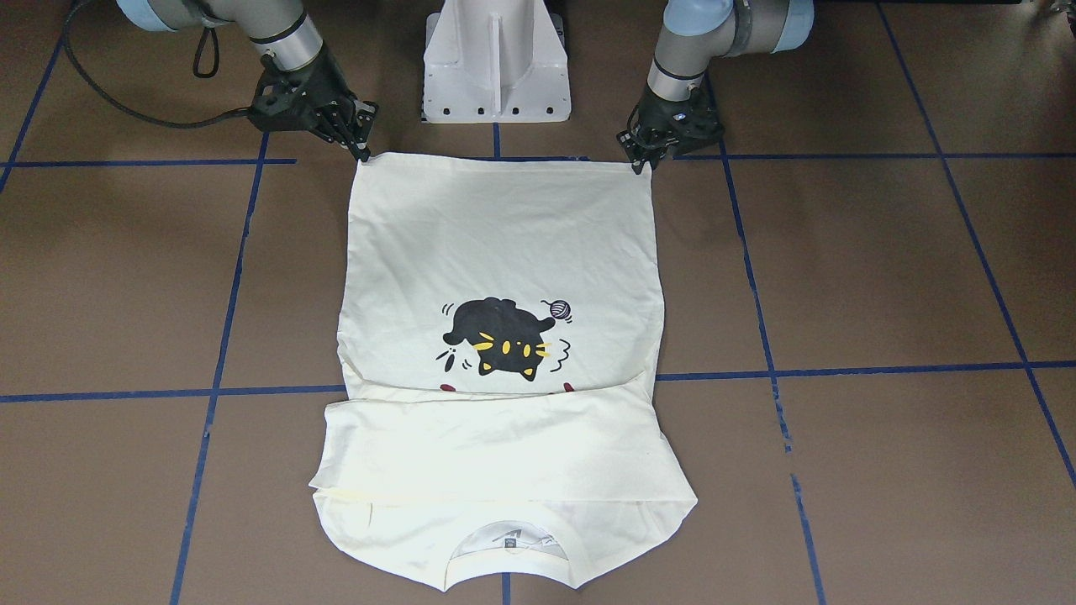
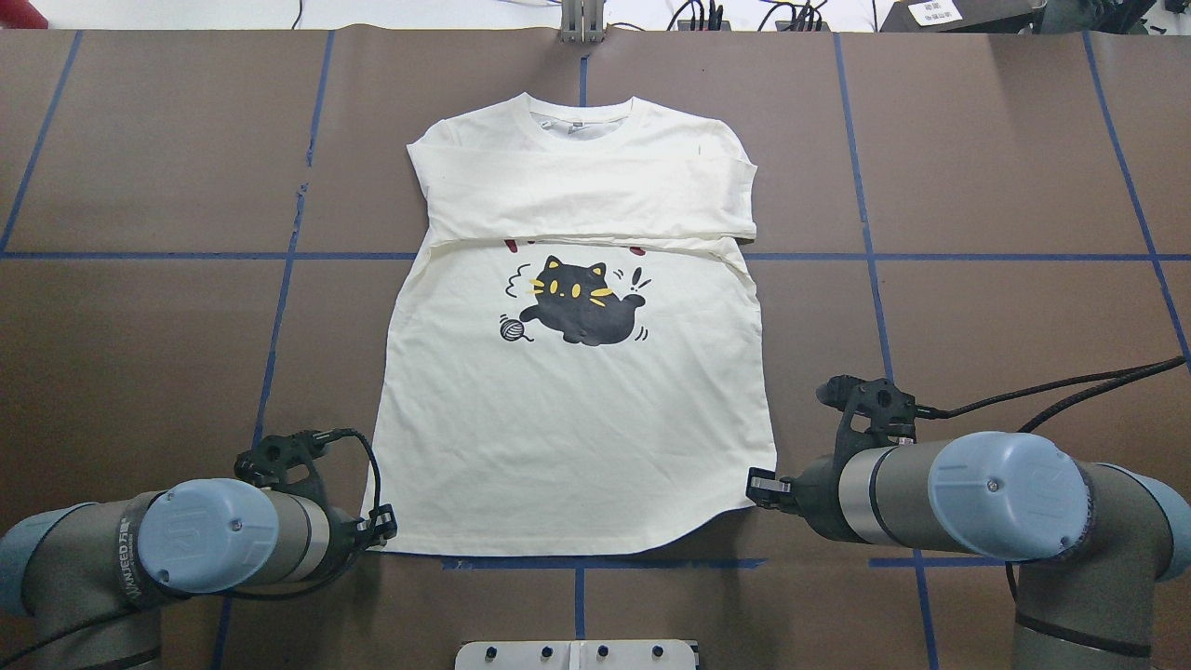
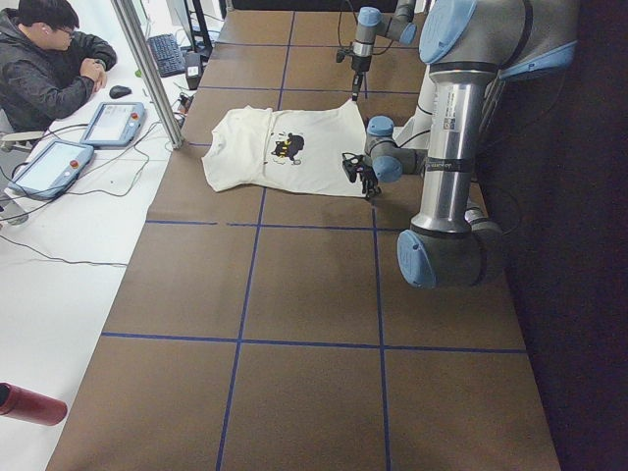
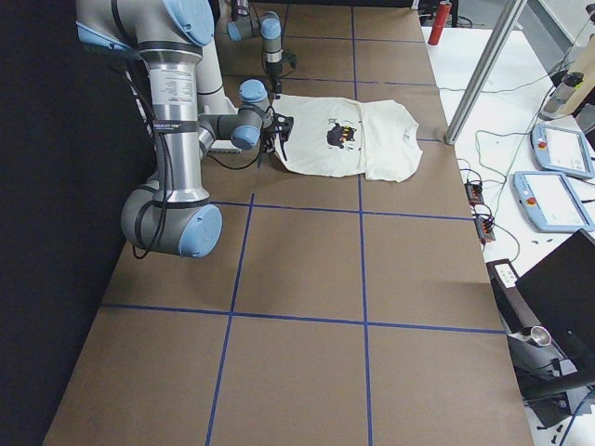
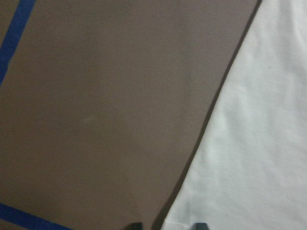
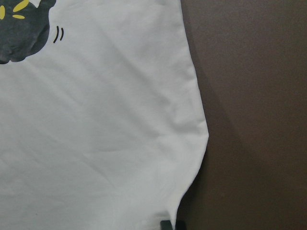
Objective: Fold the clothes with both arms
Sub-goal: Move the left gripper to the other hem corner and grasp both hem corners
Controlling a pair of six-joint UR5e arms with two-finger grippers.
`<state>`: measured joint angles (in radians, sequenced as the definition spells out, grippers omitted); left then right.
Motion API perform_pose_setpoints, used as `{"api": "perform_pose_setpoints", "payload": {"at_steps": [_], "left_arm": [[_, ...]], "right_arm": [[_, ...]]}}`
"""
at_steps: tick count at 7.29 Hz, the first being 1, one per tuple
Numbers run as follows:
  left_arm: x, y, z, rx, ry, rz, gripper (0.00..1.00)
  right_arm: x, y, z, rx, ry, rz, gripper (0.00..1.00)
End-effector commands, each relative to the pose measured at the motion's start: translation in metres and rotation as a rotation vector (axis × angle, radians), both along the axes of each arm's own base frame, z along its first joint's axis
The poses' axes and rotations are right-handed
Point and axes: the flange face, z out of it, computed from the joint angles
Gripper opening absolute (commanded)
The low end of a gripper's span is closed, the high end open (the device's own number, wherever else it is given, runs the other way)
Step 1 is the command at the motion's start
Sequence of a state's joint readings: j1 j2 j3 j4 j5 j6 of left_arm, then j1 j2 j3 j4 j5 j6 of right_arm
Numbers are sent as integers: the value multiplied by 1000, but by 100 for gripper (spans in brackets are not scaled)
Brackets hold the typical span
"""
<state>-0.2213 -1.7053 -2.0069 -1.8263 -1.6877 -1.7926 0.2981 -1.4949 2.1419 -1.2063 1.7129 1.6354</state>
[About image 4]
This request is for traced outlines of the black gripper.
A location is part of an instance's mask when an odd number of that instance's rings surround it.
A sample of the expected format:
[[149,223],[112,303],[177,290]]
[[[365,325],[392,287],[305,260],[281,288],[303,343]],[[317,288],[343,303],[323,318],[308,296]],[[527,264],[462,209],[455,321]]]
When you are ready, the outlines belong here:
[[283,68],[284,68],[284,63],[281,60],[274,61],[274,62],[269,62],[269,61],[265,62],[265,72],[269,77],[269,80],[271,83],[271,90],[275,91],[275,92],[273,92],[274,99],[279,99],[281,96],[281,92],[277,92],[277,91],[283,90],[283,86],[282,86]]
[[283,145],[289,140],[294,122],[293,116],[283,115],[276,111],[272,113],[271,122],[268,125],[263,125],[261,129],[260,142],[264,145],[265,153],[274,153],[274,142]]

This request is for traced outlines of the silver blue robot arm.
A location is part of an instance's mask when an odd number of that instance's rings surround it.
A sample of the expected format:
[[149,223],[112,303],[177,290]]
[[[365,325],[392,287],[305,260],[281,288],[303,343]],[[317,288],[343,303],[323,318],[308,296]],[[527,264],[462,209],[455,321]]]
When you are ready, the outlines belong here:
[[230,5],[228,36],[235,42],[249,38],[261,40],[262,68],[269,79],[271,93],[279,98],[283,93],[284,66],[288,65],[292,72],[298,65],[297,56],[284,49],[279,15],[272,10],[259,14],[248,1],[230,1]]
[[234,106],[224,93],[208,1],[80,1],[80,41],[98,52],[138,60],[151,94],[142,99],[152,129],[157,169],[128,197],[121,227],[136,257],[158,252],[202,257],[218,242],[222,215],[204,188],[201,163],[212,151],[279,151],[294,120],[278,113],[283,68],[277,14],[243,17],[230,35],[257,35],[270,83],[250,79]]

